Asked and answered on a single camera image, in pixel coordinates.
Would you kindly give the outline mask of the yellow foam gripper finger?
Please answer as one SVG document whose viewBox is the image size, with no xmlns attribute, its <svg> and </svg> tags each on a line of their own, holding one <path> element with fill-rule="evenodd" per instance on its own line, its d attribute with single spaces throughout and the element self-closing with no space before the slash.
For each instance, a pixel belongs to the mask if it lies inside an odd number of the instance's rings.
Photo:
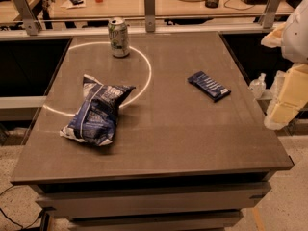
<svg viewBox="0 0 308 231">
<path fill-rule="evenodd" d="M 293 64 L 284 74 L 278 95 L 267 109 L 264 120 L 270 130 L 280 130 L 287 126 L 308 103 L 308 65 Z"/>
<path fill-rule="evenodd" d="M 285 26 L 286 23 L 277 26 L 273 31 L 262 38 L 261 44 L 269 48 L 280 47 L 282 45 L 282 34 Z"/>
</svg>

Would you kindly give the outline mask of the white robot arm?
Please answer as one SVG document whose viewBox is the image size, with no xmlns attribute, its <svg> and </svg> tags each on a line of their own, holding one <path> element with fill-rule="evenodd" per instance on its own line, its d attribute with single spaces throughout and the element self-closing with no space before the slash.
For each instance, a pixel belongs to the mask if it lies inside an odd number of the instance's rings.
<svg viewBox="0 0 308 231">
<path fill-rule="evenodd" d="M 278 73 L 271 85 L 272 100 L 264 120 L 270 130 L 287 126 L 308 103 L 308 0 L 302 0 L 287 21 L 261 40 L 261 44 L 280 47 L 282 57 L 293 63 Z"/>
</svg>

